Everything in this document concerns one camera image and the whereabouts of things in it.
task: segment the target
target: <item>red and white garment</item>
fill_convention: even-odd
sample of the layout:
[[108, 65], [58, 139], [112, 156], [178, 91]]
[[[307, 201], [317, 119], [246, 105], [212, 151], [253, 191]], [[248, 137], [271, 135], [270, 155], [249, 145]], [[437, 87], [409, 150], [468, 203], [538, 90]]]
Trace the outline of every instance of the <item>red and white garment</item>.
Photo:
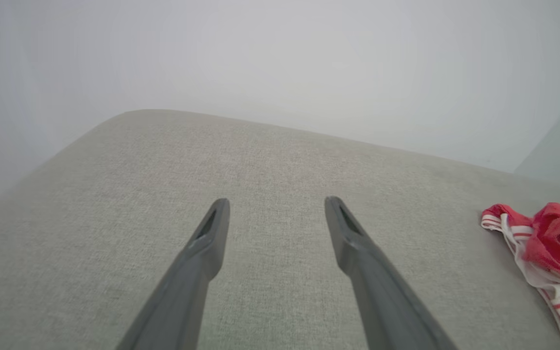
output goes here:
[[[526, 281], [538, 289], [553, 313], [560, 331], [560, 273], [557, 272], [558, 268], [552, 268], [546, 264], [540, 266], [536, 261], [532, 262], [533, 254], [538, 255], [538, 253], [527, 252], [529, 248], [534, 249], [533, 244], [536, 244], [538, 239], [542, 239], [536, 237], [537, 231], [545, 230], [546, 225], [542, 226], [545, 221], [542, 222], [542, 218], [538, 216], [546, 209], [550, 210], [552, 207], [549, 208], [549, 206], [560, 210], [560, 204], [551, 203], [531, 219], [515, 212], [509, 206], [496, 204], [483, 212], [481, 226], [503, 234], [518, 268], [522, 271]], [[559, 227], [558, 222], [551, 226], [552, 229], [559, 229]], [[529, 240], [535, 240], [535, 242], [529, 246]], [[539, 255], [544, 257], [546, 253], [539, 253]]]

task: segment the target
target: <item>textured gray cloth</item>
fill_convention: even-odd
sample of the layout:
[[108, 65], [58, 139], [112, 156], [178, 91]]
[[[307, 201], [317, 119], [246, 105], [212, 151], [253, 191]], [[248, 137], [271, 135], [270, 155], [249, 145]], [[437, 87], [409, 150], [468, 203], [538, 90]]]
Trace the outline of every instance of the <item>textured gray cloth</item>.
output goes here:
[[105, 122], [0, 200], [0, 349], [116, 346], [218, 197], [231, 201], [200, 349], [361, 349], [324, 198], [338, 195], [461, 349], [560, 337], [480, 212], [560, 189], [305, 131], [144, 110]]

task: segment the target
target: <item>gray fabric tabletop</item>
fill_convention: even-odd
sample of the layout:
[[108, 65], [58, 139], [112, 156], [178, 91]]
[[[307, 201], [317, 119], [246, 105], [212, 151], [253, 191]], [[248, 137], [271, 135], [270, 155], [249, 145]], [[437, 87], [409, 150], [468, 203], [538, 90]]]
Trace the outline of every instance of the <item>gray fabric tabletop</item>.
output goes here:
[[341, 197], [460, 349], [560, 348], [480, 212], [560, 189], [362, 142], [196, 113], [124, 113], [0, 199], [0, 349], [114, 348], [209, 205], [231, 202], [200, 349], [364, 349], [324, 198]]

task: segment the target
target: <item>white backdrop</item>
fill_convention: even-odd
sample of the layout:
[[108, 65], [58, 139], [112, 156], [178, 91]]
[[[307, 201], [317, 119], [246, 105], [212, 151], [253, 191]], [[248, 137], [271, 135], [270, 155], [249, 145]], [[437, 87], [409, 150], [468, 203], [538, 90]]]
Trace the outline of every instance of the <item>white backdrop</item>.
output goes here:
[[0, 192], [140, 108], [513, 172], [560, 117], [560, 1], [0, 0]]

